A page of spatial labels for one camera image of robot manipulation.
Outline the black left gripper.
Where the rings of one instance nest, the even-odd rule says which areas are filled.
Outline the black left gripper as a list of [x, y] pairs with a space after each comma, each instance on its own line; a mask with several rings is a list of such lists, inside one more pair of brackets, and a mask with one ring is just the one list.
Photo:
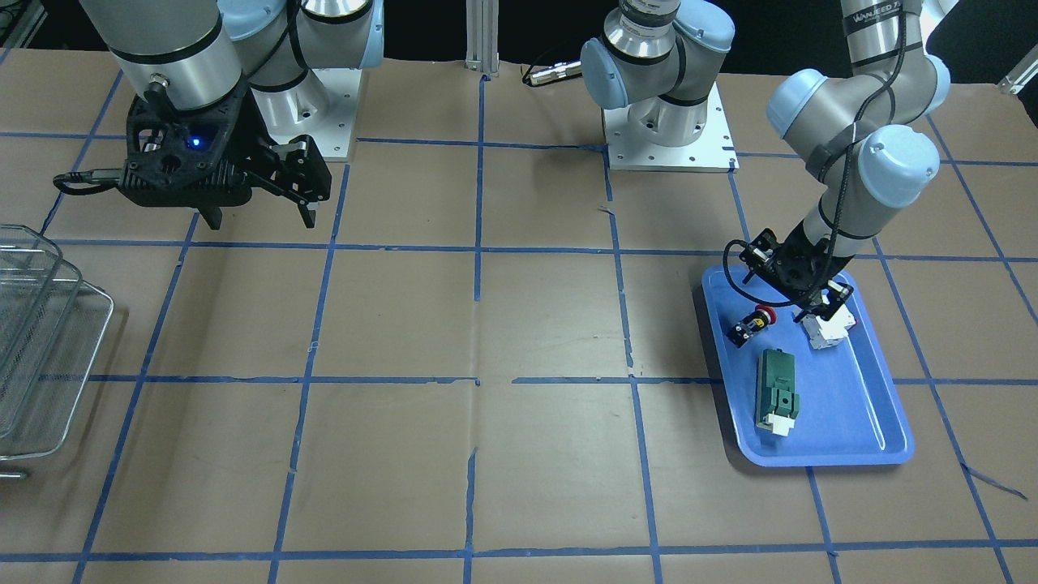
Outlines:
[[812, 243], [804, 223], [798, 223], [775, 252], [782, 284], [778, 291], [800, 307], [793, 321], [808, 316], [830, 321], [852, 296], [852, 285], [828, 282], [844, 268], [844, 258], [828, 254], [828, 237]]

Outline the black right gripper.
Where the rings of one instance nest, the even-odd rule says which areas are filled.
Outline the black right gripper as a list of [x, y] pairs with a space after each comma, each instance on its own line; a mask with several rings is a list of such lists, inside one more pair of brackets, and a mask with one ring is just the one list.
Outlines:
[[[271, 140], [257, 114], [239, 114], [236, 121], [236, 203], [251, 200], [260, 187], [297, 204], [307, 229], [316, 227], [318, 203], [329, 199], [332, 177], [310, 135], [298, 135], [288, 144]], [[223, 212], [198, 207], [210, 230], [219, 230]]]

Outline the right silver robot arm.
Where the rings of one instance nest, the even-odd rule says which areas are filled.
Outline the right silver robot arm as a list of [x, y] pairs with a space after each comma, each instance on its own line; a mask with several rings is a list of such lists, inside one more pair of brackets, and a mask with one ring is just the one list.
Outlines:
[[384, 58], [382, 1], [84, 1], [135, 96], [116, 169], [54, 177], [64, 195], [118, 190], [193, 208], [212, 230], [255, 189], [315, 228], [346, 159], [364, 69]]

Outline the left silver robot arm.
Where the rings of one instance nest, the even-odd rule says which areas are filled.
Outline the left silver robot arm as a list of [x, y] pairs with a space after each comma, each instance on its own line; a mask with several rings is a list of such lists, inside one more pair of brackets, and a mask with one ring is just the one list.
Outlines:
[[[946, 64], [924, 51], [922, 4], [844, 1], [841, 10], [851, 76], [797, 71], [766, 107], [826, 192], [785, 239], [763, 230], [738, 241], [748, 278], [781, 294], [774, 309], [798, 307], [796, 319], [834, 318], [853, 291], [835, 278], [939, 167], [933, 141], [911, 128], [950, 89]], [[616, 161], [657, 163], [716, 143], [710, 96], [735, 32], [731, 16], [708, 1], [622, 1], [607, 15], [581, 48], [581, 69]]]

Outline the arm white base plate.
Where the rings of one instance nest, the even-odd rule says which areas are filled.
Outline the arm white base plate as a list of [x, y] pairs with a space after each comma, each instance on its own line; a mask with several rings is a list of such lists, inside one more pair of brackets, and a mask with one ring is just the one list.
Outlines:
[[689, 107], [653, 98], [605, 109], [602, 126], [613, 170], [729, 173], [740, 167], [717, 84]]
[[348, 162], [354, 144], [363, 69], [311, 69], [292, 88], [252, 89], [270, 136], [279, 144], [309, 135], [323, 159]]

